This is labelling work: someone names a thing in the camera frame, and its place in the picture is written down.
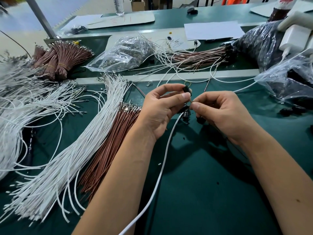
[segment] left hand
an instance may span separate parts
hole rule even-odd
[[[163,84],[150,91],[143,102],[136,123],[144,126],[157,140],[174,114],[190,100],[190,93],[183,93],[183,84]]]

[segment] water bottle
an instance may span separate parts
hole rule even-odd
[[[124,15],[123,0],[114,0],[115,13],[118,16]]]

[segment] orange chair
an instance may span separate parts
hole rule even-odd
[[[234,5],[234,4],[246,4],[247,0],[223,0],[222,1],[222,6],[224,5]]]

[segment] forearm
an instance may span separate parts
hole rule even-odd
[[[135,123],[73,235],[119,234],[136,217],[154,144],[155,137]]]
[[[242,145],[284,235],[313,234],[313,181],[282,146],[260,129]]]

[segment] white power adapter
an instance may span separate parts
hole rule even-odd
[[[284,51],[282,61],[289,53],[298,54],[306,46],[311,30],[299,25],[290,26],[280,43],[279,49]]]

